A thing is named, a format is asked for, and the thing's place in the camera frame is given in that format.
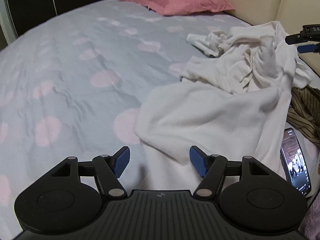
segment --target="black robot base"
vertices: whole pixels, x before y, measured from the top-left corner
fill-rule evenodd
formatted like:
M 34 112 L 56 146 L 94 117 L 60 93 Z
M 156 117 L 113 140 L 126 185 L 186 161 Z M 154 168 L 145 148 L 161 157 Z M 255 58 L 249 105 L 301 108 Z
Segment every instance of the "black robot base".
M 305 239 L 297 232 L 307 211 L 304 196 L 251 156 L 228 161 L 191 147 L 203 178 L 193 195 L 133 190 L 128 196 L 117 178 L 129 160 L 128 147 L 91 162 L 63 160 L 17 197 L 23 232 L 15 239 Z M 80 176 L 93 176 L 99 192 Z M 221 191 L 226 176 L 240 180 Z

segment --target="light blue bed sheet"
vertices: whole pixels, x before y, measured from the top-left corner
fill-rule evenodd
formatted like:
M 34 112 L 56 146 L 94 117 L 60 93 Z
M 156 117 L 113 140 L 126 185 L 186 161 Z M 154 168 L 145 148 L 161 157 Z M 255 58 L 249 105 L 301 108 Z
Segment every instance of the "light blue bed sheet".
M 0 239 L 21 231 L 18 194 L 68 156 L 89 161 L 129 146 L 120 181 L 128 192 L 139 188 L 149 172 L 132 132 L 142 102 L 155 87 L 179 82 L 192 56 L 205 57 L 188 33 L 233 26 L 248 24 L 223 13 L 161 17 L 106 0 L 55 17 L 1 51 Z

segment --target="logo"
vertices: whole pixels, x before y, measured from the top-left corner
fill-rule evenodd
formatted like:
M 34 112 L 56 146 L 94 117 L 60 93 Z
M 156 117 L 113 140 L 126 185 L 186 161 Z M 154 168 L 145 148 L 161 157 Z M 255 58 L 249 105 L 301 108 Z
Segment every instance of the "logo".
M 159 193 L 157 196 L 158 196 L 159 198 L 163 198 L 163 197 L 165 197 L 165 194 L 164 194 L 163 192 L 161 192 L 161 193 Z

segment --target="black circular pad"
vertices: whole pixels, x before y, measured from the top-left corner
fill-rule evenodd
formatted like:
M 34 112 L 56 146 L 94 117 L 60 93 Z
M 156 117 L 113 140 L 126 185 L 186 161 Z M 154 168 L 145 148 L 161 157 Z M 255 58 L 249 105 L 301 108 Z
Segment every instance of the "black circular pad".
M 280 207 L 284 202 L 284 197 L 276 190 L 269 188 L 258 188 L 247 194 L 249 203 L 257 208 L 273 209 Z
M 63 179 L 37 181 L 16 199 L 14 209 L 23 229 L 62 234 L 82 228 L 98 215 L 102 200 L 92 187 Z
M 38 205 L 44 211 L 57 212 L 70 207 L 75 201 L 75 197 L 64 190 L 51 190 L 43 193 L 38 198 Z
M 303 219 L 305 197 L 280 176 L 250 176 L 226 187 L 219 196 L 223 214 L 253 232 L 293 229 Z

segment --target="ridged black surface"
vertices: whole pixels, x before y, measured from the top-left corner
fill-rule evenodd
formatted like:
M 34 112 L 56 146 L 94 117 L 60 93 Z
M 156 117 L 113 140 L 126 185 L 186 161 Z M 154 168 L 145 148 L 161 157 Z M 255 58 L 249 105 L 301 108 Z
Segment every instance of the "ridged black surface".
M 140 191 L 112 201 L 91 225 L 60 236 L 24 232 L 18 240 L 258 240 L 305 239 L 298 232 L 257 236 L 228 224 L 211 202 L 195 200 L 189 191 Z

